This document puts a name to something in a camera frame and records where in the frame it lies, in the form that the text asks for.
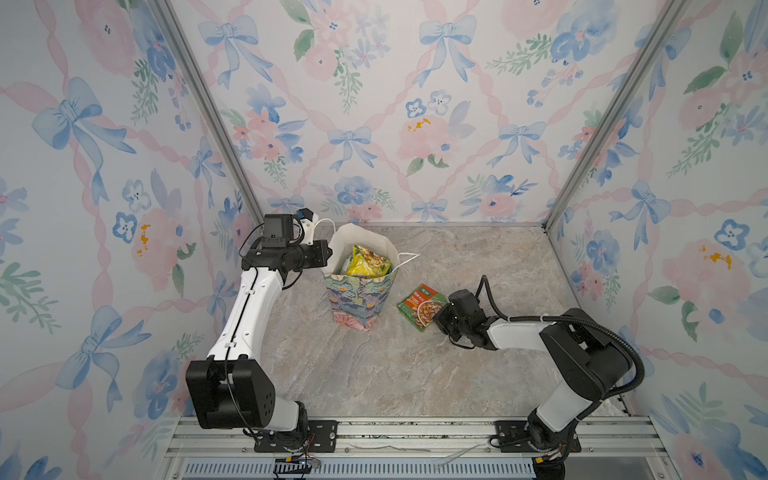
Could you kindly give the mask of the yellow chips snack bag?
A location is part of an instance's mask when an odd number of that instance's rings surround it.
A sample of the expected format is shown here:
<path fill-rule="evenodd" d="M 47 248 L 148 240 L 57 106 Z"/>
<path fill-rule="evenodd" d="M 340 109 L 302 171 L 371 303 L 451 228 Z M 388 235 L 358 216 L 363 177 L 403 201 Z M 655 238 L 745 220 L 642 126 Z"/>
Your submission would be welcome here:
<path fill-rule="evenodd" d="M 347 276 L 379 278 L 386 276 L 391 269 L 392 262 L 387 257 L 366 247 L 354 245 L 341 271 Z"/>

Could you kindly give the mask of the floral paper gift bag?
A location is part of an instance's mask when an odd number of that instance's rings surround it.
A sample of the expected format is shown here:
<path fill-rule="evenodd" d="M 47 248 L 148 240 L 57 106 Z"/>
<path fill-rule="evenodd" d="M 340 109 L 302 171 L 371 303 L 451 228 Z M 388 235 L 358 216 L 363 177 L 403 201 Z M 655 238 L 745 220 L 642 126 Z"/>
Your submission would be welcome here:
<path fill-rule="evenodd" d="M 399 270 L 419 255 L 400 252 L 387 237 L 352 223 L 336 228 L 328 244 L 333 254 L 321 273 L 334 321 L 358 331 L 368 331 L 383 310 Z M 343 274 L 342 265 L 354 245 L 387 257 L 392 262 L 390 272 L 379 278 Z"/>

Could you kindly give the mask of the green orange noodle snack packet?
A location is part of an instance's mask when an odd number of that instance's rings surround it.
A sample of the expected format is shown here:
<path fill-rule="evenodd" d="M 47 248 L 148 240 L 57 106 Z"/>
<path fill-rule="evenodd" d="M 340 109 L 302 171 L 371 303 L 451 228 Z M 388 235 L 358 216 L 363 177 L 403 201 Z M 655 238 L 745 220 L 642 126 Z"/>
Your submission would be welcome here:
<path fill-rule="evenodd" d="M 423 332 L 447 303 L 445 295 L 426 284 L 420 284 L 397 304 L 397 308 L 406 320 Z"/>

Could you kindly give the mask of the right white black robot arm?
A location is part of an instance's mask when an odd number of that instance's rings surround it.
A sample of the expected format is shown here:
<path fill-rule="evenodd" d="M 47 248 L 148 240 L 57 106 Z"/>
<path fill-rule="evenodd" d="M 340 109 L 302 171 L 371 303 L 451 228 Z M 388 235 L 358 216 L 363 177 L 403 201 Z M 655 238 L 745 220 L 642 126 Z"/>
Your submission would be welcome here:
<path fill-rule="evenodd" d="M 479 294 L 460 290 L 433 317 L 450 342 L 467 349 L 532 350 L 549 355 L 560 380 L 528 416 L 520 434 L 497 434 L 496 448 L 519 442 L 533 450 L 563 455 L 574 443 L 576 426 L 604 401 L 637 388 L 645 367 L 637 351 L 586 312 L 571 308 L 561 315 L 504 316 L 494 302 L 488 315 Z"/>

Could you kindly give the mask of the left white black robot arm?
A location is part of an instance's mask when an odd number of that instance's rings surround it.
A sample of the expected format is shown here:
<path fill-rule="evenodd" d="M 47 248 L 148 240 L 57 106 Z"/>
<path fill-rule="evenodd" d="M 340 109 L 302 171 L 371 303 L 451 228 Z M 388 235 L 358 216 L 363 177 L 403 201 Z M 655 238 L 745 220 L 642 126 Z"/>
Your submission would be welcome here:
<path fill-rule="evenodd" d="M 327 265 L 325 240 L 253 247 L 242 259 L 240 286 L 220 337 L 205 359 L 189 364 L 186 384 L 203 429 L 238 429 L 256 439 L 270 433 L 290 448 L 309 435 L 306 408 L 279 397 L 260 364 L 266 327 L 288 274 Z"/>

